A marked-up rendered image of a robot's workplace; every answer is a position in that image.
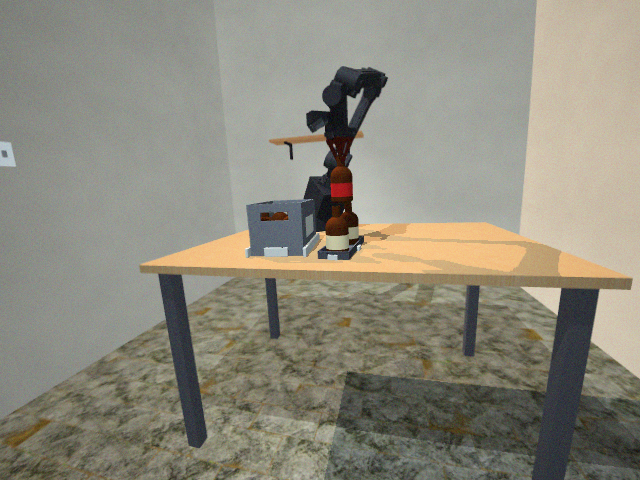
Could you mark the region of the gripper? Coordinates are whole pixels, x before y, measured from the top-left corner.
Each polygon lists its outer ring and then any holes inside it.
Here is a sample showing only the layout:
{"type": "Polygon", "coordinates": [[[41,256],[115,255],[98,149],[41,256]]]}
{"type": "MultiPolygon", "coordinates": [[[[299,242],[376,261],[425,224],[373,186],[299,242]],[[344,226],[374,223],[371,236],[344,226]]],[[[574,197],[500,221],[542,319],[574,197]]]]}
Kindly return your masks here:
{"type": "Polygon", "coordinates": [[[326,143],[329,146],[331,152],[333,153],[333,156],[334,156],[336,162],[337,162],[337,154],[335,152],[333,144],[335,144],[335,146],[336,146],[340,161],[345,161],[346,156],[348,154],[348,151],[349,151],[349,149],[351,147],[351,144],[352,144],[352,142],[354,140],[354,135],[351,132],[356,132],[356,128],[355,127],[348,127],[348,112],[347,111],[346,112],[344,111],[344,127],[337,127],[337,128],[332,129],[332,130],[329,130],[327,132],[324,132],[324,137],[326,137],[326,143]],[[347,127],[347,128],[344,128],[344,127],[347,127]],[[341,132],[339,133],[338,131],[341,131],[341,132]],[[335,135],[339,135],[339,136],[335,136],[335,135]],[[345,149],[344,155],[342,156],[346,142],[347,142],[346,149],[345,149]]]}

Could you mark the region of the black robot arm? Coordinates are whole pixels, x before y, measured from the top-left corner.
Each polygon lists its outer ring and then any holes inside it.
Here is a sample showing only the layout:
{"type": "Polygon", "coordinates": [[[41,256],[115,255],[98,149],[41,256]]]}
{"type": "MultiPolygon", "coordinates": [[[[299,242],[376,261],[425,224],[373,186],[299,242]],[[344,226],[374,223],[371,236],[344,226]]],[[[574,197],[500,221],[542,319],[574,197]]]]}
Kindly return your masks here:
{"type": "MultiPolygon", "coordinates": [[[[375,71],[373,68],[368,70],[370,67],[368,67],[368,69],[344,67],[346,66],[341,66],[337,70],[333,79],[335,82],[332,80],[330,85],[328,85],[322,93],[322,99],[330,108],[330,112],[311,110],[306,114],[307,126],[312,133],[324,126],[325,132],[337,127],[344,127],[344,111],[347,111],[347,95],[356,98],[362,86],[368,87],[363,89],[360,102],[348,124],[348,127],[356,128],[356,133],[354,133],[355,138],[368,109],[376,97],[379,98],[382,88],[385,87],[387,83],[388,77],[385,76],[385,73],[378,70],[375,71]]],[[[337,162],[331,150],[326,155],[323,166],[328,168],[328,171],[317,180],[317,183],[331,190],[331,172],[333,171],[332,169],[337,167],[337,162]],[[319,180],[322,181],[320,182],[319,180]]]]}

